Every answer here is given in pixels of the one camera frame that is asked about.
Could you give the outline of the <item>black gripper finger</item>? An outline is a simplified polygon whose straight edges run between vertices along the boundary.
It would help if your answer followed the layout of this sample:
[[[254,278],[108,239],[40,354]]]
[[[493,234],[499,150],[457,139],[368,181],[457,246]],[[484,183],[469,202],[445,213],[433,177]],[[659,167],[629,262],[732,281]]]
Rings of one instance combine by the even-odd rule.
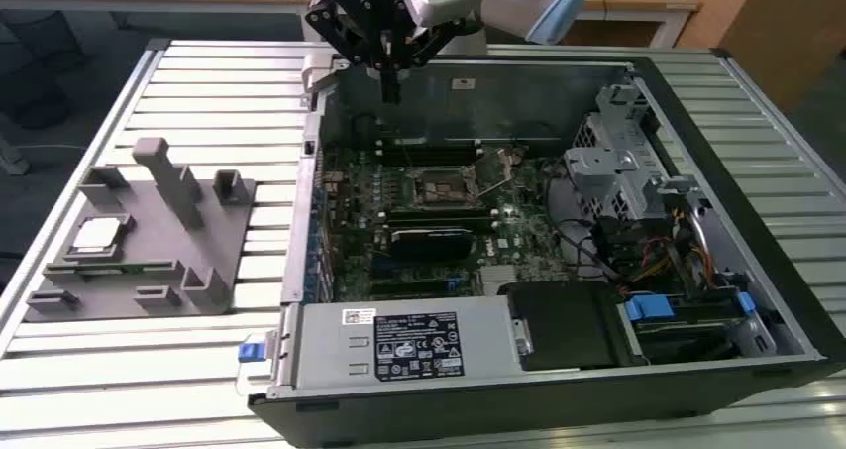
[[[463,32],[463,21],[452,20],[413,36],[413,24],[397,25],[389,33],[389,102],[400,102],[399,72],[421,67]]]
[[[381,101],[389,103],[389,56],[381,42],[377,6],[376,0],[313,0],[305,19],[348,62],[375,71]]]

